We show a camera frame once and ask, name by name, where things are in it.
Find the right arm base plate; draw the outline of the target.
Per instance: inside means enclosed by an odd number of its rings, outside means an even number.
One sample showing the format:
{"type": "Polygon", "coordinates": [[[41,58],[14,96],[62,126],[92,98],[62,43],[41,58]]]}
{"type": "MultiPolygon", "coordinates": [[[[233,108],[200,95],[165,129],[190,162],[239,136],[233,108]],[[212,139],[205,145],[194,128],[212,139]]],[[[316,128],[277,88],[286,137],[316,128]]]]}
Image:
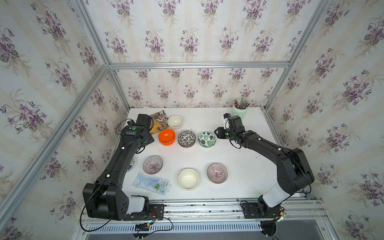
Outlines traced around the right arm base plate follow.
{"type": "Polygon", "coordinates": [[[264,202],[249,203],[241,201],[240,207],[243,210],[245,219],[279,219],[285,209],[281,205],[270,208],[264,202]]]}

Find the orange bowl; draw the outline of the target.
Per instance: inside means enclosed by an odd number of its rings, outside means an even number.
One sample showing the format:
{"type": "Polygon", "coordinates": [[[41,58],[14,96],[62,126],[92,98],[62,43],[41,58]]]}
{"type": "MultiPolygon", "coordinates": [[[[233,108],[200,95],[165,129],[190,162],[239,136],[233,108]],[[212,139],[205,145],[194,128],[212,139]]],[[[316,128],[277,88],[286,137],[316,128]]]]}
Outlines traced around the orange bowl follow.
{"type": "Polygon", "coordinates": [[[159,133],[159,142],[164,146],[172,145],[176,140],[176,134],[172,129],[165,129],[159,133]]]}

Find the dark patterned bowl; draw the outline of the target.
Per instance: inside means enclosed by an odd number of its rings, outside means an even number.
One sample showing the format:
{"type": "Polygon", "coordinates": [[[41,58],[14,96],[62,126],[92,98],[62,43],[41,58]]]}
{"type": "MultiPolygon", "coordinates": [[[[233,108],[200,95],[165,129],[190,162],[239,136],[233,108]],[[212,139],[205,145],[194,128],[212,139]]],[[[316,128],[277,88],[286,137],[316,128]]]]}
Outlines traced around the dark patterned bowl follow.
{"type": "Polygon", "coordinates": [[[193,131],[186,130],[182,131],[178,135],[178,143],[181,147],[189,148],[193,146],[196,142],[196,135],[193,131]]]}

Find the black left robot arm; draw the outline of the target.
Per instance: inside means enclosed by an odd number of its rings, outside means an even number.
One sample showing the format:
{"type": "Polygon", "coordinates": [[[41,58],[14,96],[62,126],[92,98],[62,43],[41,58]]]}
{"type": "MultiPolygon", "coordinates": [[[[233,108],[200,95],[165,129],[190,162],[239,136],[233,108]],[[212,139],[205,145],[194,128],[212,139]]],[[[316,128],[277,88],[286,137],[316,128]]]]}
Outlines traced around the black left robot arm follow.
{"type": "Polygon", "coordinates": [[[123,183],[134,156],[154,142],[153,118],[139,114],[136,121],[126,122],[118,131],[119,143],[108,165],[93,184],[86,184],[83,189],[85,210],[90,218],[122,221],[127,215],[149,213],[148,198],[128,196],[123,183]]]}

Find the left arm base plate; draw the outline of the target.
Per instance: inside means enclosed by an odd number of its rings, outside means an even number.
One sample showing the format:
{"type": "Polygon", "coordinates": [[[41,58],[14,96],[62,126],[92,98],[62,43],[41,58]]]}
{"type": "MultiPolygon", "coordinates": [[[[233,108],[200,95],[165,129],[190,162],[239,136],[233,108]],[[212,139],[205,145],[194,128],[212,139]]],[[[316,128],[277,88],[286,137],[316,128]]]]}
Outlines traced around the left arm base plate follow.
{"type": "Polygon", "coordinates": [[[126,215],[124,221],[161,221],[164,219],[164,208],[164,204],[150,204],[142,212],[126,215]]]}

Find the small cream bowl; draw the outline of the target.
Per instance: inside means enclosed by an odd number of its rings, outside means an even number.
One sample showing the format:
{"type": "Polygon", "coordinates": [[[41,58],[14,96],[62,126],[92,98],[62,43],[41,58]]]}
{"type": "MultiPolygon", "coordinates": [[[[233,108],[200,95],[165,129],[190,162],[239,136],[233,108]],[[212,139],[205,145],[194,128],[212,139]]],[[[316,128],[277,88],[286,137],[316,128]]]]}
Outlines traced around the small cream bowl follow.
{"type": "Polygon", "coordinates": [[[168,126],[173,130],[180,129],[184,124],[184,119],[181,116],[174,115],[169,117],[168,126]]]}

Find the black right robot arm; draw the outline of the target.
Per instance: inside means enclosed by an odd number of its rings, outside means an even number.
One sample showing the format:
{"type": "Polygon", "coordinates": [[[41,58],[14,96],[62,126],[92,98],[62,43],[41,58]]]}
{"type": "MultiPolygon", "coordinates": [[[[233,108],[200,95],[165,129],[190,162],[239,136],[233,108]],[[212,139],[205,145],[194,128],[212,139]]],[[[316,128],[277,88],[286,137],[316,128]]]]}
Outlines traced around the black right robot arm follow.
{"type": "Polygon", "coordinates": [[[223,115],[223,127],[215,130],[219,139],[235,142],[241,148],[259,153],[277,167],[277,183],[258,198],[258,212],[266,216],[299,190],[311,187],[315,176],[305,153],[298,148],[276,145],[251,130],[245,130],[239,116],[223,115]]]}

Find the green leaf bowl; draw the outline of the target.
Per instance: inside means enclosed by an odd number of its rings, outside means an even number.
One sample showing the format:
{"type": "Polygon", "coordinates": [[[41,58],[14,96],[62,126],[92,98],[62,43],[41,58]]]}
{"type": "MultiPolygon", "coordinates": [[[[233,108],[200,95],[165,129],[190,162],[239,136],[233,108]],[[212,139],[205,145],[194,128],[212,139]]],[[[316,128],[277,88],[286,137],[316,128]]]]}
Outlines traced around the green leaf bowl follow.
{"type": "Polygon", "coordinates": [[[216,144],[217,136],[211,132],[202,132],[198,136],[199,144],[204,148],[211,148],[216,144]]]}

